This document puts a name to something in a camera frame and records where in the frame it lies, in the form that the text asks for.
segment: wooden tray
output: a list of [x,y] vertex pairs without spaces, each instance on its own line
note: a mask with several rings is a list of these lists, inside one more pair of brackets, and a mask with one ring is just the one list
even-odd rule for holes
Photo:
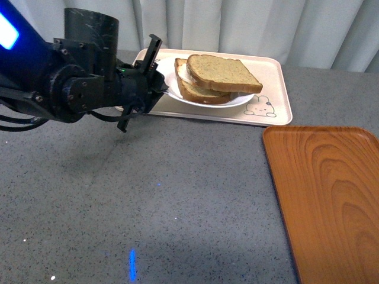
[[263,134],[301,283],[379,283],[379,141],[355,127]]

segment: black cable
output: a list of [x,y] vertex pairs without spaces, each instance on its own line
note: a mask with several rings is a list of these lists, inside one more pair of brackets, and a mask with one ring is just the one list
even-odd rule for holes
[[10,127],[10,126],[0,125],[0,131],[8,131],[8,132],[28,131],[28,130],[35,129],[35,128],[37,128],[37,127],[45,124],[48,121],[49,120],[47,120],[45,118],[37,118],[36,121],[33,124],[28,125],[28,126],[23,126],[23,127]]
[[16,124],[35,124],[38,122],[37,117],[32,118],[14,118],[14,117],[6,117],[4,115],[0,114],[0,120],[10,123],[16,123]]
[[120,117],[110,117],[109,115],[99,114],[95,111],[89,111],[88,114],[92,114],[94,117],[98,118],[99,120],[103,120],[106,122],[119,122],[122,120],[129,120],[130,118],[138,117],[143,113],[143,109],[140,109],[138,112],[135,112],[134,114],[128,114]]
[[141,98],[138,98],[138,101],[139,103],[141,103],[142,106],[141,107],[138,106],[139,110],[135,112],[134,114],[128,114],[124,116],[121,115],[119,117],[111,117],[109,115],[99,114],[98,112],[95,112],[95,111],[88,111],[87,114],[92,114],[94,117],[98,118],[99,120],[103,120],[106,122],[119,122],[119,121],[129,120],[130,118],[138,117],[144,112],[144,109],[146,107],[144,102],[142,101]]

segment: bread slice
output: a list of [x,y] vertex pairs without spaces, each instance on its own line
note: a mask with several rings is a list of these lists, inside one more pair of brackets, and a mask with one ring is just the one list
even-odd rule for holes
[[187,59],[176,58],[175,59],[175,73],[177,77],[180,77],[183,81],[186,81],[192,86],[197,86],[196,80],[187,72]]
[[179,70],[185,63],[187,63],[186,59],[175,59],[176,79],[178,81],[180,94],[183,96],[184,99],[191,102],[197,102],[199,104],[211,105],[225,104],[232,99],[230,92],[220,92],[204,89],[195,86],[191,82],[187,82],[187,79],[183,80],[179,75]]
[[238,59],[193,54],[187,60],[187,71],[204,89],[222,92],[260,93],[263,85]]

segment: speckled gray table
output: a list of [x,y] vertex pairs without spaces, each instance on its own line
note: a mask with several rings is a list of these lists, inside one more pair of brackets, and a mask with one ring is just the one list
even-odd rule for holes
[[[283,72],[292,124],[379,135],[379,75]],[[0,283],[296,283],[263,130],[144,116],[127,134],[93,117],[0,133]]]

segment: cartoon sticker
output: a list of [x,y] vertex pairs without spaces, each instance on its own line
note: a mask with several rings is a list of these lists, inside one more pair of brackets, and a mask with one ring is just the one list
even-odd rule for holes
[[266,96],[254,96],[246,105],[246,110],[243,113],[259,117],[277,117],[274,107]]

